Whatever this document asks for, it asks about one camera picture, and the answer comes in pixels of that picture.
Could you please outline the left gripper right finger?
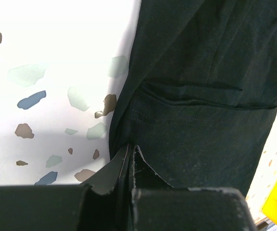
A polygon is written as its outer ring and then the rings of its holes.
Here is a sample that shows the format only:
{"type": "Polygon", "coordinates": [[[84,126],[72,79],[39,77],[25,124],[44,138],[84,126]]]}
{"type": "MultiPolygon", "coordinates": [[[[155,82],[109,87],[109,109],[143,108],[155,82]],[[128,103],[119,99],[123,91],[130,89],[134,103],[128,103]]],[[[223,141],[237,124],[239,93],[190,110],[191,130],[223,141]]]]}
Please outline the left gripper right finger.
{"type": "Polygon", "coordinates": [[[234,188],[181,188],[164,181],[135,146],[131,165],[135,231],[255,231],[247,203],[234,188]]]}

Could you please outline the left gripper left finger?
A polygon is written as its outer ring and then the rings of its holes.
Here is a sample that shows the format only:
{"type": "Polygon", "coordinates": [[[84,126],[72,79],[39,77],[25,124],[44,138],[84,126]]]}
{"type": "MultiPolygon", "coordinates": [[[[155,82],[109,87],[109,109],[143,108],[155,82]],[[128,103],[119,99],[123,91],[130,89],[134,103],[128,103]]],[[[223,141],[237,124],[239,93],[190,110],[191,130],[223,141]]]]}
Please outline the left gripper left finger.
{"type": "Polygon", "coordinates": [[[130,146],[76,185],[0,186],[0,231],[125,231],[130,146]]]}

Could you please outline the black t shirt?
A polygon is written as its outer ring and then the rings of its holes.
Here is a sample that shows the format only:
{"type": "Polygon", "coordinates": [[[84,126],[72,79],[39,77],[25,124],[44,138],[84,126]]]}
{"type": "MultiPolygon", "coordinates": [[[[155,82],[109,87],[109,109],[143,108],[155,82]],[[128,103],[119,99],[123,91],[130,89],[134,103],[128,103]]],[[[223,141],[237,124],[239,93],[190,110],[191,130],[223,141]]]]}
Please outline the black t shirt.
{"type": "Polygon", "coordinates": [[[109,154],[175,188],[249,191],[277,115],[277,0],[144,0],[109,154]]]}

